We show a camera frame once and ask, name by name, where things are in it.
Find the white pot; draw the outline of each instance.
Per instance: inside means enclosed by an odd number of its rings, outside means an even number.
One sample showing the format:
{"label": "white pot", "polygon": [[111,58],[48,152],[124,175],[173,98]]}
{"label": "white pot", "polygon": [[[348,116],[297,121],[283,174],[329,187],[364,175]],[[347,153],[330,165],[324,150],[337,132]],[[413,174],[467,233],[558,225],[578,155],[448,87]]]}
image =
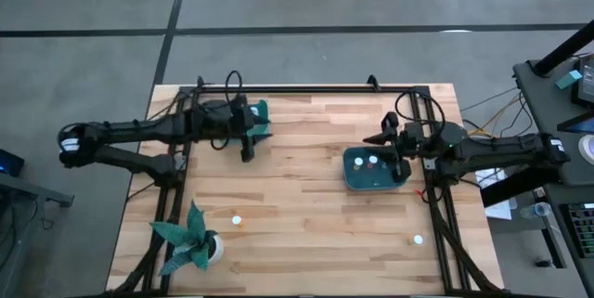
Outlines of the white pot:
{"label": "white pot", "polygon": [[214,240],[214,253],[211,258],[208,259],[208,265],[211,266],[221,260],[223,257],[223,252],[225,251],[225,246],[223,246],[223,240],[217,235],[213,237]]}

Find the green artificial plant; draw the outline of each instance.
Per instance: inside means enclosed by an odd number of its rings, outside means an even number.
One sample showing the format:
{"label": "green artificial plant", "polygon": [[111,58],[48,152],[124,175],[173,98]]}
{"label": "green artificial plant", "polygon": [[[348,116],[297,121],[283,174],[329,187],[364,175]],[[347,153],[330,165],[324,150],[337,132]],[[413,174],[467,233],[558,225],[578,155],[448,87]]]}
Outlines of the green artificial plant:
{"label": "green artificial plant", "polygon": [[213,230],[206,230],[204,225],[204,212],[198,210],[192,201],[187,214],[187,228],[171,223],[150,223],[152,228],[165,240],[175,246],[172,258],[167,261],[159,276],[173,273],[180,266],[190,262],[202,270],[208,268],[209,247],[214,244]]}

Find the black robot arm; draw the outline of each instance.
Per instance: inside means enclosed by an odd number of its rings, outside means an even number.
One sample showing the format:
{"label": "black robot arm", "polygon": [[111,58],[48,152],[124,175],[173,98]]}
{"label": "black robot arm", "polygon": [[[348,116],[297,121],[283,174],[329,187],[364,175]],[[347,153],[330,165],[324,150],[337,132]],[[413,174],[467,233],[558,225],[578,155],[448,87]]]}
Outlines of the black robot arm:
{"label": "black robot arm", "polygon": [[397,126],[397,115],[389,112],[381,122],[381,134],[363,139],[375,145],[389,143],[369,149],[398,168],[393,171],[396,181],[410,175],[406,158],[421,157],[430,162],[434,167],[432,182],[438,187],[454,185],[465,174],[483,169],[517,164],[555,169],[569,161],[561,141],[548,134],[476,139],[450,122],[445,122],[441,132],[431,136],[424,135],[422,123],[407,123],[400,133],[396,132]]}
{"label": "black robot arm", "polygon": [[229,139],[241,141],[241,160],[249,162],[254,145],[271,135],[248,135],[256,124],[266,124],[266,118],[255,115],[243,94],[231,100],[208,100],[198,103],[203,85],[192,91],[189,109],[165,114],[154,121],[125,123],[76,123],[65,126],[58,134],[59,159],[65,167],[81,167],[93,162],[128,169],[132,173],[147,173],[155,185],[165,187],[176,182],[174,155],[155,157],[111,147],[112,144],[159,140],[165,144],[184,144],[188,141]]}

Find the wooden table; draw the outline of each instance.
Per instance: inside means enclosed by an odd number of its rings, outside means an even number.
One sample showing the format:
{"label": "wooden table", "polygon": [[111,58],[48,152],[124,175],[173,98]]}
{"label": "wooden table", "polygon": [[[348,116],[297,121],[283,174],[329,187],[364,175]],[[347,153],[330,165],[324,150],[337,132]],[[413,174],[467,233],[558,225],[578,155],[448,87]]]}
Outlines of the wooden table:
{"label": "wooden table", "polygon": [[[445,117],[461,123],[453,85],[429,86]],[[169,104],[177,90],[177,85],[156,86],[148,114]],[[412,176],[395,190],[353,192],[343,181],[342,152],[380,131],[380,120],[394,110],[396,96],[249,94],[252,102],[267,100],[274,136],[258,144],[249,163],[241,162],[239,144],[223,151],[212,150],[209,142],[192,145],[181,218],[193,199],[205,211],[207,227],[225,242],[225,255],[207,272],[193,265],[180,268],[172,275],[169,293],[443,293],[429,206],[415,192],[424,189],[420,161],[411,161]],[[411,115],[409,99],[399,107]],[[140,152],[165,150],[161,143],[147,142]],[[149,182],[145,175],[135,176],[130,192]],[[149,246],[158,194],[149,188],[126,205],[108,289],[123,282]],[[464,247],[502,287],[479,190],[461,183],[452,194]],[[244,227],[231,223],[235,214],[243,217]],[[410,242],[417,234],[425,238],[420,246]],[[448,258],[456,279],[451,250]]]}

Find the white paper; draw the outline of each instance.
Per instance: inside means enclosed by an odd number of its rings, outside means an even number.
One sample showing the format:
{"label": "white paper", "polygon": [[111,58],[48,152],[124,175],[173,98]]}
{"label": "white paper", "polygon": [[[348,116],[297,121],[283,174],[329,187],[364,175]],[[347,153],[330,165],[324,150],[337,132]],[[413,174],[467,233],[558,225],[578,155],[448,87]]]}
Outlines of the white paper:
{"label": "white paper", "polygon": [[[484,169],[474,173],[476,174],[477,183],[481,188],[488,188],[490,185],[506,179],[505,172],[501,168]],[[501,203],[491,205],[484,209],[484,213],[491,218],[511,220],[510,202],[502,201]]]}

